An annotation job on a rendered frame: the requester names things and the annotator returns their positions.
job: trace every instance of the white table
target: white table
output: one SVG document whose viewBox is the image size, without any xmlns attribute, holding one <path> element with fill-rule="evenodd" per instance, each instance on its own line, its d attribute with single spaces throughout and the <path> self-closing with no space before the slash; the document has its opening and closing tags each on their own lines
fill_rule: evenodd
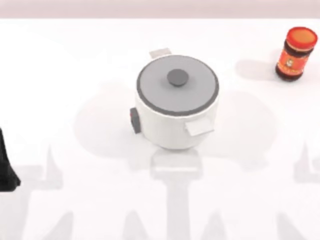
<svg viewBox="0 0 320 240">
<path fill-rule="evenodd" d="M 319 23 L 2 20 L 0 126 L 22 186 L 0 194 L 0 239 L 318 240 L 320 47 L 297 82 L 274 67 L 289 28 Z M 164 47 L 221 85 L 216 132 L 183 155 L 129 120 Z"/>
</svg>

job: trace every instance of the white handle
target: white handle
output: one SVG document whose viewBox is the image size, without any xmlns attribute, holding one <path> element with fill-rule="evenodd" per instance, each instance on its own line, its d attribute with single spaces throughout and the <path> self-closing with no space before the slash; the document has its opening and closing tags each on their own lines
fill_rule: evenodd
<svg viewBox="0 0 320 240">
<path fill-rule="evenodd" d="M 157 59 L 165 55 L 171 55 L 172 53 L 169 48 L 162 48 L 162 49 L 151 51 L 149 52 L 149 54 L 152 59 Z"/>
<path fill-rule="evenodd" d="M 215 130 L 212 120 L 208 117 L 188 121 L 185 123 L 185 128 L 191 137 L 207 134 Z"/>
</svg>

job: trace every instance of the rice cooker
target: rice cooker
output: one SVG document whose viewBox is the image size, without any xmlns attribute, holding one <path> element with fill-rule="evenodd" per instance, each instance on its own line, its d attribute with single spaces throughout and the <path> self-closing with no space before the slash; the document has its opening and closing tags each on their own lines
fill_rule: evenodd
<svg viewBox="0 0 320 240">
<path fill-rule="evenodd" d="M 196 58 L 163 52 L 150 53 L 152 61 L 138 75 L 131 124 L 164 149 L 189 149 L 214 131 L 218 78 Z"/>
</svg>

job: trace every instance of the jar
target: jar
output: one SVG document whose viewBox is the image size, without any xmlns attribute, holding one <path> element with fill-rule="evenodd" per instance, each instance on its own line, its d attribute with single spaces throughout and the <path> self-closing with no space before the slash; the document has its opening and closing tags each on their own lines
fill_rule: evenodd
<svg viewBox="0 0 320 240">
<path fill-rule="evenodd" d="M 303 75 L 317 40 L 317 34 L 306 27 L 294 27 L 288 31 L 282 54 L 275 67 L 282 80 L 293 82 Z"/>
<path fill-rule="evenodd" d="M 188 149 L 214 130 L 219 82 L 196 58 L 157 55 L 141 70 L 135 91 L 134 132 L 157 146 Z"/>
</svg>

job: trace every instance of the pot body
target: pot body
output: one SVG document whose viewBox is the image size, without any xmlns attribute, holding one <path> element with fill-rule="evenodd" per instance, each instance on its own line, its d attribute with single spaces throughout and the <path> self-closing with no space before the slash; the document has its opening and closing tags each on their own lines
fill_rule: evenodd
<svg viewBox="0 0 320 240">
<path fill-rule="evenodd" d="M 218 97 L 205 110 L 188 116 L 171 116 L 159 113 L 135 94 L 135 108 L 139 116 L 140 130 L 155 145 L 170 150 L 195 147 L 214 129 Z"/>
</svg>

